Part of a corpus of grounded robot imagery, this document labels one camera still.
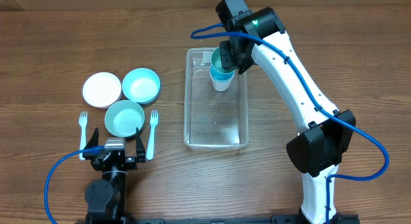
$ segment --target rectangular container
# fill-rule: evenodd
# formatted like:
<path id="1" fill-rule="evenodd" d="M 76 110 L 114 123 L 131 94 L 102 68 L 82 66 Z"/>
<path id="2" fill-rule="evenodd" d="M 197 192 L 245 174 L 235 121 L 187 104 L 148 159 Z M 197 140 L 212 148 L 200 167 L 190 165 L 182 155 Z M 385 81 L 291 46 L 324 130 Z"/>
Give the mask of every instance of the rectangular container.
<path id="1" fill-rule="evenodd" d="M 215 47 L 187 52 L 184 142 L 194 150 L 235 150 L 249 141 L 247 75 L 236 74 L 223 92 L 211 85 Z"/>

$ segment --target wooden table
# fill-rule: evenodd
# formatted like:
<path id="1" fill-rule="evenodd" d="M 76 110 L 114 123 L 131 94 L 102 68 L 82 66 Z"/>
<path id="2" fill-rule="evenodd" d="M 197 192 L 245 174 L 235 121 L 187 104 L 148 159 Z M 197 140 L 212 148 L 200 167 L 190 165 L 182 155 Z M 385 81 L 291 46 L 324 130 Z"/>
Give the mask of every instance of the wooden table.
<path id="1" fill-rule="evenodd" d="M 318 86 L 351 109 L 357 126 L 390 153 L 388 171 L 372 182 L 337 180 L 338 212 L 362 223 L 410 223 L 411 7 L 277 6 L 297 54 Z M 87 134 L 109 136 L 105 110 L 82 98 L 90 75 L 120 79 L 149 67 L 162 80 L 155 160 L 128 176 L 127 209 L 167 219 L 294 214 L 301 174 L 286 154 L 292 117 L 262 70 L 248 72 L 250 141 L 240 151 L 191 151 L 183 141 L 186 52 L 221 39 L 190 40 L 218 22 L 212 8 L 0 13 L 0 223 L 46 223 L 43 189 L 52 165 L 78 149 L 78 116 L 89 111 Z M 142 133 L 147 144 L 149 131 Z M 129 144 L 133 152 L 133 143 Z M 354 135 L 340 173 L 370 175 L 382 154 Z M 86 186 L 101 173 L 77 157 L 64 162 L 49 188 L 59 223 L 81 221 Z"/>

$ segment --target fork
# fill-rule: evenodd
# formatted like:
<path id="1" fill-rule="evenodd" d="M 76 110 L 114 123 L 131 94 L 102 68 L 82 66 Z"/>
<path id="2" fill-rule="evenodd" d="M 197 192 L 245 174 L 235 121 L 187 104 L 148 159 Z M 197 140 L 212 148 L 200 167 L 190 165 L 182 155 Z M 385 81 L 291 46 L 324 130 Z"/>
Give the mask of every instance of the fork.
<path id="1" fill-rule="evenodd" d="M 153 160 L 154 158 L 154 146 L 155 146 L 155 128 L 159 124 L 159 111 L 153 110 L 150 118 L 150 137 L 148 138 L 148 147 L 146 153 L 147 160 Z"/>
<path id="2" fill-rule="evenodd" d="M 82 127 L 82 135 L 80 136 L 80 150 L 83 150 L 85 145 L 86 145 L 86 134 L 85 130 L 87 128 L 87 122 L 88 122 L 88 111 L 83 111 L 80 113 L 80 118 L 78 119 L 78 124 L 80 127 Z M 79 155 L 80 160 L 85 160 L 83 157 L 83 153 Z"/>

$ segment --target stack of cups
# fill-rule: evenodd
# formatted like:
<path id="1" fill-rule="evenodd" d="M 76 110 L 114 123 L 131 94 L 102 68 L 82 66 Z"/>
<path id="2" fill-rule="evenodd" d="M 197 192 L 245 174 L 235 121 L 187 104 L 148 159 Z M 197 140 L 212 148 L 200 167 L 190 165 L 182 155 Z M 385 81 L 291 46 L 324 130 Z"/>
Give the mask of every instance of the stack of cups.
<path id="1" fill-rule="evenodd" d="M 211 54 L 210 78 L 215 90 L 223 92 L 230 86 L 234 78 L 235 69 L 225 70 L 221 64 L 220 48 L 216 48 Z"/>

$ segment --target blue tube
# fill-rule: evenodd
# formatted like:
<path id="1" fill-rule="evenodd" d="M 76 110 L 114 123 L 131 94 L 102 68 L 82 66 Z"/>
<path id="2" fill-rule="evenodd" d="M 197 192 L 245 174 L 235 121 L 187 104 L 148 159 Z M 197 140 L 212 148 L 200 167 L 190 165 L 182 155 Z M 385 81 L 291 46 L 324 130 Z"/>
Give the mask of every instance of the blue tube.
<path id="1" fill-rule="evenodd" d="M 364 131 L 360 130 L 359 128 L 356 128 L 356 127 L 350 125 L 349 123 L 346 123 L 346 122 L 336 118 L 335 116 L 333 116 L 333 115 L 329 114 L 328 112 L 326 112 L 325 110 L 323 110 L 321 105 L 319 105 L 317 103 L 317 101 L 315 100 L 313 94 L 310 91 L 310 88 L 308 87 L 308 85 L 305 82 L 304 78 L 302 77 L 301 73 L 298 71 L 298 68 L 293 64 L 291 59 L 287 58 L 287 56 L 281 50 L 279 50 L 278 48 L 276 48 L 275 46 L 273 46 L 269 42 L 267 42 L 263 39 L 260 39 L 258 37 L 255 37 L 255 36 L 252 36 L 252 35 L 249 35 L 249 34 L 245 34 L 245 33 L 240 33 L 240 32 L 221 32 L 221 33 L 214 33 L 214 34 L 208 34 L 208 35 L 195 35 L 198 32 L 207 31 L 207 30 L 210 30 L 212 28 L 217 28 L 217 27 L 222 27 L 222 26 L 223 26 L 223 24 L 220 23 L 220 24 L 215 24 L 215 25 L 203 28 L 203 29 L 196 30 L 190 35 L 190 38 L 192 38 L 192 39 L 208 39 L 208 38 L 214 38 L 214 37 L 235 36 L 235 37 L 250 39 L 250 40 L 253 40 L 254 42 L 256 42 L 257 44 L 263 44 L 263 45 L 267 46 L 271 50 L 275 51 L 279 56 L 281 56 L 281 58 L 283 58 L 286 61 L 287 64 L 290 65 L 290 67 L 293 69 L 294 73 L 297 75 L 298 79 L 300 80 L 301 85 L 304 87 L 304 90 L 306 91 L 308 97 L 313 102 L 315 108 L 317 108 L 322 114 L 324 114 L 330 120 L 332 120 L 334 122 L 337 122 L 338 124 L 342 125 L 343 127 L 348 128 L 348 129 L 360 134 L 361 136 L 363 136 L 367 140 L 371 141 L 373 144 L 375 144 L 380 149 L 380 151 L 384 155 L 384 165 L 382 166 L 382 168 L 378 172 L 376 172 L 375 174 L 373 174 L 371 176 L 354 177 L 354 176 L 348 176 L 348 175 L 334 174 L 334 175 L 330 175 L 330 176 L 327 177 L 327 179 L 326 179 L 326 181 L 327 181 L 326 182 L 326 194 L 327 194 L 326 223 L 329 224 L 329 212 L 328 212 L 329 203 L 330 203 L 329 184 L 331 182 L 331 179 L 332 178 L 343 178 L 343 179 L 355 180 L 355 181 L 368 181 L 368 180 L 373 180 L 375 178 L 378 178 L 379 176 L 381 176 L 387 170 L 387 168 L 390 164 L 390 157 L 389 157 L 389 154 L 388 154 L 387 150 L 384 148 L 384 146 L 380 142 L 378 142 L 375 138 L 373 138 L 369 134 L 365 133 Z"/>
<path id="2" fill-rule="evenodd" d="M 99 151 L 103 148 L 104 148 L 104 146 L 96 146 L 96 147 L 89 148 L 89 149 L 86 149 L 86 150 L 78 150 L 78 151 L 72 152 L 72 153 L 66 155 L 65 157 L 61 158 L 60 160 L 58 160 L 58 162 L 51 168 L 49 174 L 47 175 L 46 185 L 44 185 L 44 208 L 46 210 L 47 217 L 49 218 L 50 222 L 52 222 L 52 224 L 57 224 L 57 222 L 50 213 L 48 193 L 49 193 L 50 179 L 51 179 L 51 176 L 53 175 L 54 170 L 56 170 L 57 166 L 60 165 L 63 161 L 67 160 L 68 158 L 70 158 L 72 156 L 75 156 L 75 155 L 80 154 L 80 153 Z"/>

